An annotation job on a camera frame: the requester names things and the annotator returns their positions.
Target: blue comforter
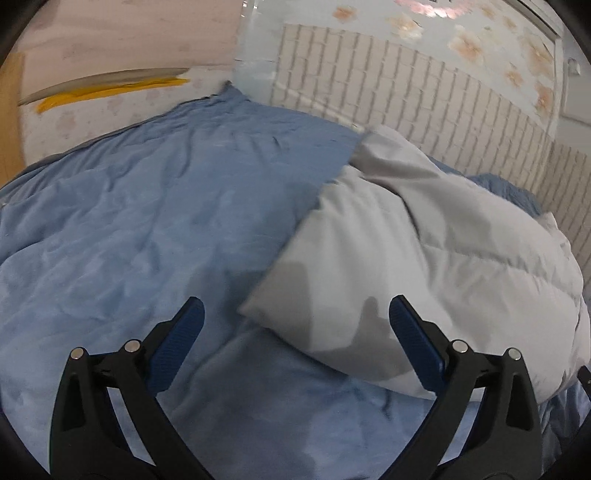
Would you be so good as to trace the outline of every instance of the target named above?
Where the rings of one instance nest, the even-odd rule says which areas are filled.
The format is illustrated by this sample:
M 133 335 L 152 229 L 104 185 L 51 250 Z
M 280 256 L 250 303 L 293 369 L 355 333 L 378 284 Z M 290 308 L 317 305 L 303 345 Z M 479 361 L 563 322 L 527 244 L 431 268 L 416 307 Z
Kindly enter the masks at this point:
M 431 402 L 338 373 L 236 312 L 358 138 L 228 87 L 0 190 L 0 398 L 43 465 L 69 351 L 143 338 L 193 295 L 206 323 L 158 400 L 217 479 L 380 476 Z

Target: rivet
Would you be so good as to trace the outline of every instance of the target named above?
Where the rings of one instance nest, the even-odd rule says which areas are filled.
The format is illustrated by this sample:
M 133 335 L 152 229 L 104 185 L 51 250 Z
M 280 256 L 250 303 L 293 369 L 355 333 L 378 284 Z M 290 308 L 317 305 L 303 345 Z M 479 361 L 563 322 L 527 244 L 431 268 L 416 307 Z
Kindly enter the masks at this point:
M 124 348 L 126 352 L 134 353 L 137 352 L 141 346 L 142 344 L 139 342 L 139 340 L 130 340 L 125 344 Z
M 452 348 L 457 353 L 466 353 L 468 351 L 468 344 L 464 340 L 454 340 Z
M 84 356 L 84 349 L 82 347 L 77 346 L 70 352 L 70 357 L 72 360 L 79 360 Z
M 513 360 L 519 360 L 521 358 L 521 352 L 517 348 L 509 348 L 509 357 Z

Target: white duvet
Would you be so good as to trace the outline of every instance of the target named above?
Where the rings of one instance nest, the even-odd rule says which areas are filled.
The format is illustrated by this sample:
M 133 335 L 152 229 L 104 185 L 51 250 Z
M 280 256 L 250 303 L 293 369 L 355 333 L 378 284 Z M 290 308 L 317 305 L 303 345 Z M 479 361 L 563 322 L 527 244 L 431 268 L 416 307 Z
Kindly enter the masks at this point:
M 530 218 L 379 127 L 241 313 L 335 369 L 429 397 L 389 326 L 389 303 L 403 294 L 450 340 L 518 348 L 542 402 L 589 362 L 582 290 L 551 214 Z

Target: floral wallpaper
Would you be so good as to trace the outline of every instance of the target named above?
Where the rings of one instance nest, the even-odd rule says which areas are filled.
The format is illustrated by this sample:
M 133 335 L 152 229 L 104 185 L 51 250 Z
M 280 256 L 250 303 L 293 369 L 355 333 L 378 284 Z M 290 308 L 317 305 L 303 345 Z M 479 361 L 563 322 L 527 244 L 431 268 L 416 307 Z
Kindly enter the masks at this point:
M 547 128 L 554 43 L 504 0 L 296 0 L 286 22 L 397 41 L 484 82 Z

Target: yellow stripe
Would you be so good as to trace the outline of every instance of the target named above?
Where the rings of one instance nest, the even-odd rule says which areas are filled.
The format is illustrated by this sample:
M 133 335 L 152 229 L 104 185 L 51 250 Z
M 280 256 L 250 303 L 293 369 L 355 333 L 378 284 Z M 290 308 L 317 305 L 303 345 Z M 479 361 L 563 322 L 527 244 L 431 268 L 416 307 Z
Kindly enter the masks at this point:
M 43 100 L 37 105 L 37 113 L 43 113 L 51 108 L 68 103 L 81 102 L 83 100 L 92 100 L 96 98 L 105 98 L 120 93 L 136 92 L 138 90 L 147 90 L 150 88 L 174 87 L 183 85 L 189 80 L 176 77 L 161 79 L 143 80 L 136 83 L 124 83 L 119 85 L 97 85 L 94 87 L 84 87 L 71 92 L 58 93 Z

